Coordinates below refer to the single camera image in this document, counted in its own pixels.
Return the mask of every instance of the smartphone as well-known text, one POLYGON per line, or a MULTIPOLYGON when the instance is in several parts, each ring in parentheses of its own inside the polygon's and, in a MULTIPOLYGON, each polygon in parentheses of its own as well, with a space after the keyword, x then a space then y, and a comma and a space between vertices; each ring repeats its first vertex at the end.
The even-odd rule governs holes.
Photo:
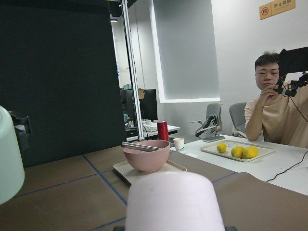
POLYGON ((222 140, 224 138, 225 138, 224 136, 217 135, 217 136, 206 137, 202 141, 204 141, 204 142, 214 142, 214 141, 222 140))

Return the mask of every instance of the tray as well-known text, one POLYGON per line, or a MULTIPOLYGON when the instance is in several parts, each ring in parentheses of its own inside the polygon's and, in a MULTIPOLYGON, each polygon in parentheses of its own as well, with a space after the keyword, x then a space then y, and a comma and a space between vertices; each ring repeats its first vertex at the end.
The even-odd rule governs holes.
MULTIPOLYGON (((149 174, 152 173, 145 173, 145 172, 141 172, 139 170, 134 169, 127 161, 121 162, 121 163, 117 163, 114 166, 114 169, 121 174, 128 183, 132 184, 133 182, 137 181, 138 179, 147 176, 149 174)), ((187 168, 178 165, 170 160, 167 160, 166 163, 156 172, 169 172, 169 171, 187 171, 187 168)))
POLYGON ((264 157, 265 155, 268 155, 270 153, 276 152, 275 149, 273 149, 273 148, 261 146, 261 145, 257 145, 257 144, 250 144, 250 143, 243 143, 243 142, 229 141, 229 140, 222 141, 222 142, 227 145, 227 150, 224 153, 217 152, 216 147, 217 147, 218 143, 216 143, 215 145, 207 145, 207 146, 201 147, 200 149, 201 149, 201 151, 206 152, 206 153, 220 155, 220 156, 223 156, 225 158, 238 160, 238 161, 242 161, 242 162, 253 161, 255 159, 264 157), (235 146, 242 146, 244 148, 247 148, 247 147, 250 147, 250 146, 255 146, 256 148, 258 148, 258 155, 254 158, 251 158, 251 159, 241 159, 241 158, 233 157, 231 155, 231 150, 235 146))

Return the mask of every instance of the bowl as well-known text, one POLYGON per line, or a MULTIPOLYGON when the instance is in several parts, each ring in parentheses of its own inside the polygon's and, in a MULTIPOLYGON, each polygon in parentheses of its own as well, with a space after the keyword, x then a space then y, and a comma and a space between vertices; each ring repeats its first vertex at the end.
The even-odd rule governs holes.
POLYGON ((159 170, 169 158, 170 142, 164 140, 141 141, 137 144, 161 148, 157 151, 145 152, 124 148, 124 154, 129 164, 142 172, 155 172, 159 170))

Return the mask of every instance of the red thermos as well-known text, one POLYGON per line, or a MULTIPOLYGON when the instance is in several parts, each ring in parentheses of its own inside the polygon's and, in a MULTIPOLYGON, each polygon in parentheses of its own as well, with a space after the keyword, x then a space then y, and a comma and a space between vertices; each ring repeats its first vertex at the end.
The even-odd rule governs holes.
POLYGON ((158 139, 169 141, 167 121, 157 122, 158 139))

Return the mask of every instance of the chopsticks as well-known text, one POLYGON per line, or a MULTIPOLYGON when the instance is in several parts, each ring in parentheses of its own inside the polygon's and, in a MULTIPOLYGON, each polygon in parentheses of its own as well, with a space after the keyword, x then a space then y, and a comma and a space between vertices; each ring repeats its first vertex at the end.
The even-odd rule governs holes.
POLYGON ((142 144, 136 144, 136 143, 129 143, 129 142, 122 142, 121 147, 131 148, 131 149, 136 149, 136 150, 146 151, 146 152, 152 152, 152 151, 157 151, 157 150, 161 149, 161 148, 157 148, 157 147, 152 147, 152 146, 147 146, 147 145, 142 145, 142 144))

